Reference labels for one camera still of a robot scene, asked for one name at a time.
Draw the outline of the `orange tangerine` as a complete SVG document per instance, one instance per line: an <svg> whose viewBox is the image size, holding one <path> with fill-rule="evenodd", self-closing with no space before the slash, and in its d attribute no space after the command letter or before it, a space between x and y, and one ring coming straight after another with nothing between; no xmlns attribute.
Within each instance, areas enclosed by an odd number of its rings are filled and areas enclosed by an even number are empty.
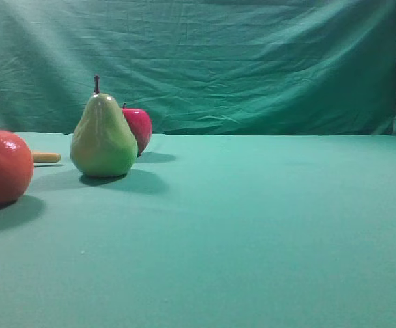
<svg viewBox="0 0 396 328"><path fill-rule="evenodd" d="M33 176L33 158L25 141L0 130L0 205L16 201L27 190Z"/></svg>

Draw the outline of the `red apple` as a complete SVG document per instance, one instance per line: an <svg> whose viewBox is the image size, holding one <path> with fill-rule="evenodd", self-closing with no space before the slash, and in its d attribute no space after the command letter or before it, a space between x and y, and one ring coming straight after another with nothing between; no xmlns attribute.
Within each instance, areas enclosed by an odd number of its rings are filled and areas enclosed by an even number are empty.
<svg viewBox="0 0 396 328"><path fill-rule="evenodd" d="M138 145L138 155L141 156L152 136L152 121L148 113L142 109L127 107L122 104L122 113L135 136Z"/></svg>

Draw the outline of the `green backdrop cloth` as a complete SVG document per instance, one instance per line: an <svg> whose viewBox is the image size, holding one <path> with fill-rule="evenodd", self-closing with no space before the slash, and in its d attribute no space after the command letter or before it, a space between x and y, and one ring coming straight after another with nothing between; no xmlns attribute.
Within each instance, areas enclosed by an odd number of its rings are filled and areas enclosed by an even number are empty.
<svg viewBox="0 0 396 328"><path fill-rule="evenodd" d="M102 91L165 134L396 134L396 1L0 1L0 128Z"/></svg>

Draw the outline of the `green pear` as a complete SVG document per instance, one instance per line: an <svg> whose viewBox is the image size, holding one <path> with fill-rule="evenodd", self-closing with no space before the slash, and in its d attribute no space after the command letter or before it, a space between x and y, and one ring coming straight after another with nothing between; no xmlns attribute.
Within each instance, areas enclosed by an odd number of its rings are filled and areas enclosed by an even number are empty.
<svg viewBox="0 0 396 328"><path fill-rule="evenodd" d="M117 101L100 91L94 76L94 91L72 134L70 159L84 175L113 178L126 175L138 155L138 145Z"/></svg>

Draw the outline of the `green tablecloth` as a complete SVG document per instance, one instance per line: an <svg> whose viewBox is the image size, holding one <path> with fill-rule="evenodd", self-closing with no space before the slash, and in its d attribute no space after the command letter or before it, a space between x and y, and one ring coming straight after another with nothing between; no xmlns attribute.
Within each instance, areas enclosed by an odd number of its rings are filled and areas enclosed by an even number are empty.
<svg viewBox="0 0 396 328"><path fill-rule="evenodd" d="M396 327L396 136L154 135L0 209L0 327Z"/></svg>

